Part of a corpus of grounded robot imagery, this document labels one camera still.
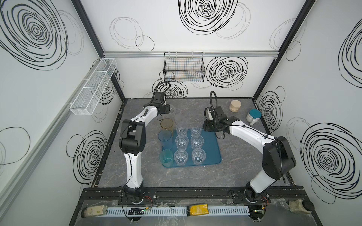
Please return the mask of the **yellow transparent cup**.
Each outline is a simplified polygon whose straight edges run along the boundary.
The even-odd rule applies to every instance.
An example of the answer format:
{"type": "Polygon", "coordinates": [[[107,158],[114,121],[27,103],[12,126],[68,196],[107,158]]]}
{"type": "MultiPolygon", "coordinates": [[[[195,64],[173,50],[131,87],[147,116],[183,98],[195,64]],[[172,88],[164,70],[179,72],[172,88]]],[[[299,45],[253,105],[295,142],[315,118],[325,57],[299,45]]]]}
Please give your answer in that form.
{"type": "Polygon", "coordinates": [[[170,118],[164,118],[161,122],[160,122],[160,126],[163,130],[168,130],[171,133],[173,133],[173,127],[174,127],[174,122],[172,119],[170,118]]]}

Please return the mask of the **clear faceted glass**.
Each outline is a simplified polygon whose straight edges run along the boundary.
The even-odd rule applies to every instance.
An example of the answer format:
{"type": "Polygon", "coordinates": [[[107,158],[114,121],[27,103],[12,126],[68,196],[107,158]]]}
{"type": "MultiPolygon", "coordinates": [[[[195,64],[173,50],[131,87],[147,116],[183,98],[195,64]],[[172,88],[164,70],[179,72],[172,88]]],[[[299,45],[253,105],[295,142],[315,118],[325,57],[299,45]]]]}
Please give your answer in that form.
{"type": "Polygon", "coordinates": [[[204,138],[201,135],[194,135],[190,139],[192,150],[201,149],[204,144],[204,138]]]}
{"type": "Polygon", "coordinates": [[[188,124],[185,122],[179,122],[176,124],[176,132],[177,135],[180,137],[185,137],[187,136],[187,132],[188,132],[188,124]]]}
{"type": "Polygon", "coordinates": [[[187,136],[181,135],[177,136],[175,139],[176,147],[179,150],[186,150],[189,144],[189,138],[187,136]]]}
{"type": "Polygon", "coordinates": [[[190,124],[190,132],[192,136],[201,135],[201,131],[203,129],[203,125],[200,122],[192,122],[190,124]]]}
{"type": "Polygon", "coordinates": [[[188,161],[188,153],[185,150],[177,150],[174,153],[174,161],[178,166],[184,166],[188,161]]]}
{"type": "Polygon", "coordinates": [[[201,165],[206,159],[206,152],[201,148],[197,148],[192,151],[191,156],[195,165],[201,165]]]}

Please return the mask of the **light blue plastic cup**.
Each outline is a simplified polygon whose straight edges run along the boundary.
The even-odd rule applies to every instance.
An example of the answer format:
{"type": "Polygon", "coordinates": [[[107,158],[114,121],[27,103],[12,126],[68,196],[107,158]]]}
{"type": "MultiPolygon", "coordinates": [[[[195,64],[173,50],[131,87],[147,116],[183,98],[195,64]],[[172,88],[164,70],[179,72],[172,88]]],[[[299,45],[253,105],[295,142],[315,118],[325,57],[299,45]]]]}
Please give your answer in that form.
{"type": "Polygon", "coordinates": [[[169,130],[161,130],[158,134],[158,140],[161,142],[162,148],[172,149],[173,146],[173,134],[169,130]]]}

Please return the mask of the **teal plastic tray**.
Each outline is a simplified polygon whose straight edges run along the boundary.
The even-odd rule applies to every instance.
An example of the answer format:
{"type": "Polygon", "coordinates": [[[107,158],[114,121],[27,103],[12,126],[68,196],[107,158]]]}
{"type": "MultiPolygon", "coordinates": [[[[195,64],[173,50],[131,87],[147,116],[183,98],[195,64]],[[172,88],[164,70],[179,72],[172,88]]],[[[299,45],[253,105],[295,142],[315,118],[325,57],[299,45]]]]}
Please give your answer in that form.
{"type": "MultiPolygon", "coordinates": [[[[176,132],[176,130],[174,130],[173,146],[172,146],[172,149],[170,149],[173,152],[173,157],[174,157],[174,153],[178,150],[176,147],[176,143],[175,143],[176,135],[177,135],[177,132],[176,132]]],[[[216,138],[215,133],[206,132],[206,131],[202,130],[201,136],[204,138],[204,144],[203,144],[202,149],[206,152],[206,159],[201,164],[201,166],[219,164],[222,161],[222,157],[221,157],[221,153],[220,153],[220,149],[219,149],[219,145],[218,145],[218,141],[217,141],[218,139],[216,138]]],[[[191,143],[189,141],[188,147],[186,149],[186,152],[188,153],[189,157],[188,157],[188,161],[186,162],[186,164],[184,166],[178,166],[176,164],[176,162],[173,161],[173,164],[170,168],[197,166],[192,161],[192,156],[191,156],[192,151],[193,150],[191,148],[191,143]]]]}

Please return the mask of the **teal green plastic cup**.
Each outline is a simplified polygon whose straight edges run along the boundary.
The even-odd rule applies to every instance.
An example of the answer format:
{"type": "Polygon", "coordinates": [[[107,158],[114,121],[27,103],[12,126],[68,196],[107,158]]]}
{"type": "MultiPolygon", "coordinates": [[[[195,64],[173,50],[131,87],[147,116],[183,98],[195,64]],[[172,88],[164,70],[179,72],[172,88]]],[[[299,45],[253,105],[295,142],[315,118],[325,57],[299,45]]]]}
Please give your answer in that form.
{"type": "Polygon", "coordinates": [[[164,167],[171,167],[174,161],[173,152],[169,149],[161,151],[159,160],[164,167]]]}

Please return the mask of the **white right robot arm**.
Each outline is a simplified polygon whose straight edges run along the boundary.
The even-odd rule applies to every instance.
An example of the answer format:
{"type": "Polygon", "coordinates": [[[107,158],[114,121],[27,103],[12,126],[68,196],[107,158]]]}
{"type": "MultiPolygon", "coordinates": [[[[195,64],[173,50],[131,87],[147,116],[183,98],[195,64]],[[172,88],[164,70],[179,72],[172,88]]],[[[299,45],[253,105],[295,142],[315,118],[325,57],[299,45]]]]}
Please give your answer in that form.
{"type": "Polygon", "coordinates": [[[233,135],[262,153],[262,169],[245,186],[244,194],[248,202],[258,202],[269,186],[296,167],[297,161],[285,137],[267,135],[234,116],[228,117],[220,106],[205,108],[204,117],[205,131],[233,135]]]}

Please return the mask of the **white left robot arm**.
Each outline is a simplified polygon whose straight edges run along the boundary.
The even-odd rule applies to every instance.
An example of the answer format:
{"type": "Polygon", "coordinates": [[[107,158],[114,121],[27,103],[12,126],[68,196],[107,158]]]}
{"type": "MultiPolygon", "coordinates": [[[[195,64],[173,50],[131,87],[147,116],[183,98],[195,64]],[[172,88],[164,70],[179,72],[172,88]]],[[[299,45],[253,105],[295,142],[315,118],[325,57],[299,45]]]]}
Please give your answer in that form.
{"type": "Polygon", "coordinates": [[[170,113],[166,103],[166,93],[156,91],[151,100],[143,105],[143,110],[131,119],[123,120],[119,147],[126,160],[127,180],[124,192],[133,202],[143,200],[144,186],[141,174],[141,153],[146,146],[146,127],[159,115],[170,113]]]}

